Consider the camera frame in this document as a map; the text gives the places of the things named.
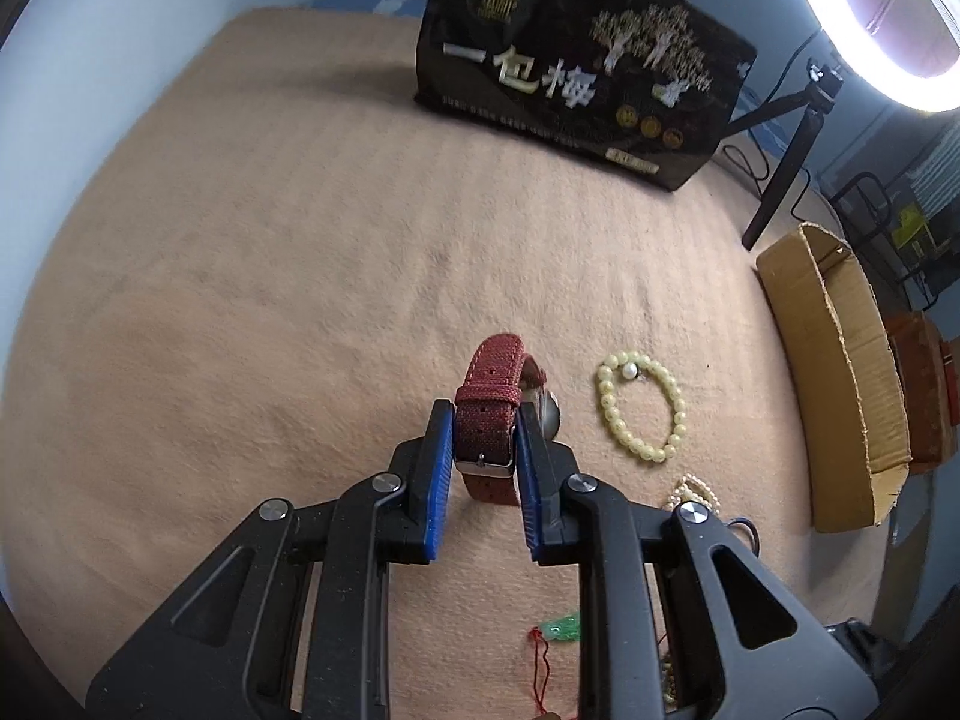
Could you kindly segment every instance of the black bag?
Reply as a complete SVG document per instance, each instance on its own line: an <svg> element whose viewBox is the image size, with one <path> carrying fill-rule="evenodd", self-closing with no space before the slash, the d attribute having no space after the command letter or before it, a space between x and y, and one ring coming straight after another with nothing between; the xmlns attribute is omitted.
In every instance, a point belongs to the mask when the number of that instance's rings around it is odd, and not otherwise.
<svg viewBox="0 0 960 720"><path fill-rule="evenodd" d="M716 151L756 58L682 0L429 0L416 99L675 190Z"/></svg>

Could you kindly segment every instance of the black cable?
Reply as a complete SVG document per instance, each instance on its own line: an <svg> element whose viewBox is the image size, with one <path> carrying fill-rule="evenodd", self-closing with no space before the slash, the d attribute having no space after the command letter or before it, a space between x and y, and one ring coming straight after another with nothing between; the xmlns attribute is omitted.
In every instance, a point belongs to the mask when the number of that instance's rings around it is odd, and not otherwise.
<svg viewBox="0 0 960 720"><path fill-rule="evenodd" d="M770 90L770 94L767 95L765 100L763 100L763 103L760 103L761 105L766 105L767 103L769 103L770 100L774 98L776 93L779 92L779 89L781 88L781 86L784 85L784 81L786 81L786 76L790 74L790 69L793 67L793 63L797 61L797 57L800 56L801 53L803 53L803 49L809 46L819 36L819 34L822 31L823 31L822 28L818 28L817 31L813 32L808 38L805 39L805 41L800 43L800 45L797 47L797 50L795 50L795 52L793 52L792 55L790 55L789 60L787 60L787 63L784 66L784 71L781 73L781 76L779 77L779 79L776 80L776 84L774 84L774 88ZM760 141L757 140L757 137L752 131L752 128L747 130L747 135L749 135L750 140L754 142L754 146L757 147L757 152L760 153L760 159L763 160L763 175L757 175L757 172L752 168L750 164L750 160L747 159L747 155L743 153L743 149L740 148L739 146L733 146L732 143L726 143L726 145L723 147L723 155L728 160L731 161L731 165L734 165L738 170L743 172L744 175L747 175L747 177L749 177L750 180L752 180L752 182L754 182L754 186L757 187L757 196L762 196L763 187L760 186L760 182L766 181L770 178L770 175L771 175L770 160L767 159L767 153L760 146ZM791 209L790 211L791 215L793 215L793 218L800 221L805 221L805 220L802 220L801 218L799 218L798 215L794 213L794 210L800 204L800 201L803 199L803 196L806 194L806 190L810 188L810 182L813 180L810 175L810 171L807 170L806 167L804 167L803 170L806 172L806 186L803 187L803 191L800 193L800 196L797 197L797 202L794 203L793 209Z"/></svg>
<svg viewBox="0 0 960 720"><path fill-rule="evenodd" d="M796 202L790 207L790 215L795 218L797 221L806 221L805 218L798 217L797 215L797 206L800 205L800 201L803 199L803 196L806 194L806 190L810 188L810 182L813 181L813 176L810 175L810 171L806 167L800 168L803 172L806 173L806 183L803 185L803 191L800 192L800 195L797 197Z"/></svg>
<svg viewBox="0 0 960 720"><path fill-rule="evenodd" d="M733 519L727 522L727 527L731 527L731 525L740 525L750 532L751 548L754 551L754 555L760 557L760 531L757 531L757 527L750 521L750 518L733 517Z"/></svg>
<svg viewBox="0 0 960 720"><path fill-rule="evenodd" d="M762 104L765 105L766 103L769 103L769 101L774 98L774 95L776 95L776 93L779 92L779 89L781 88L781 86L784 85L784 81L786 81L786 76L788 76L790 73L790 68L792 68L793 63L797 61L797 57L800 56L801 53L803 53L803 49L805 49L807 46L813 43L814 40L817 39L817 36L822 31L824 31L823 28L818 28L815 33L813 33L808 37L808 39L800 43L800 45L797 47L797 50L795 50L795 52L793 52L792 55L790 55L789 60L787 60L786 67L784 67L784 71L781 73L781 76L776 81L776 84L774 84L774 88L770 91L770 94L767 95L766 100L763 100Z"/></svg>
<svg viewBox="0 0 960 720"><path fill-rule="evenodd" d="M757 187L757 196L761 196L763 194L763 187L760 186L760 181L766 181L770 177L770 160L767 159L767 152L760 147L760 141L757 140L754 131L748 129L747 135L750 136L750 140L754 142L754 146L757 147L757 152L760 153L760 159L763 160L763 175L757 175L757 172L750 165L750 160L747 159L747 155L743 153L743 149L740 148L740 146L733 146L733 143L726 143L723 147L723 153L738 170L754 182L754 185ZM733 159L733 154L736 154L743 162L741 163Z"/></svg>

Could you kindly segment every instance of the wristwatch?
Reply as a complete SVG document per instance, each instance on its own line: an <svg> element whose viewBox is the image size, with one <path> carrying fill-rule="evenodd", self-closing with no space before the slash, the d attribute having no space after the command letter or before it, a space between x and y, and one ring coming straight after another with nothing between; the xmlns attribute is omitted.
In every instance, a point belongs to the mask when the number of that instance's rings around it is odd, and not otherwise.
<svg viewBox="0 0 960 720"><path fill-rule="evenodd" d="M546 374L523 348L520 336L490 336L477 349L454 398L453 459L470 496L518 506L514 487L514 420L520 402L536 406L541 431L552 440L560 407L546 389Z"/></svg>

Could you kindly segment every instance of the red string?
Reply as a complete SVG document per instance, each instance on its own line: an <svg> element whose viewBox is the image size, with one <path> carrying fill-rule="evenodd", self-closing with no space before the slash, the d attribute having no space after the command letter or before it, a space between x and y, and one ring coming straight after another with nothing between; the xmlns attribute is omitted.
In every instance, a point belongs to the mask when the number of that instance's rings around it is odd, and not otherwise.
<svg viewBox="0 0 960 720"><path fill-rule="evenodd" d="M534 701L536 702L536 711L540 714L546 714L546 707L544 707L544 700L546 699L546 685L550 682L550 661L547 660L546 654L550 650L550 642L544 638L544 634L541 633L539 628L530 629L530 638L534 640ZM541 661L541 654L539 654L539 645L541 642L544 642L544 683L539 686L536 686L539 683L539 662Z"/></svg>

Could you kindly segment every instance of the beige blanket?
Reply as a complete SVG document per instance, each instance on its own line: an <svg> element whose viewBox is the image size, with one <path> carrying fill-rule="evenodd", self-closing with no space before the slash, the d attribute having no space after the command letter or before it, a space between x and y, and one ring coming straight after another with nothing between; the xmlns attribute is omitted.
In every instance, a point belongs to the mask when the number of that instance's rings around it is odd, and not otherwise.
<svg viewBox="0 0 960 720"><path fill-rule="evenodd" d="M666 194L418 108L418 27L236 20L56 239L8 368L0 533L17 617L76 695L261 500L384 469L502 330L548 368L583 469L656 506L700 475L820 618L869 617L884 533L810 531L790 372L739 242L757 201L716 165ZM817 199L800 210L829 223ZM598 418L594 370L618 348L688 394L689 440L663 466ZM631 425L665 436L659 391L622 392ZM395 570L395 717L533 716L525 635L575 607L575 570L531 564L517 509L459 478L451 495L440 561ZM576 648L551 652L547 704L567 716Z"/></svg>

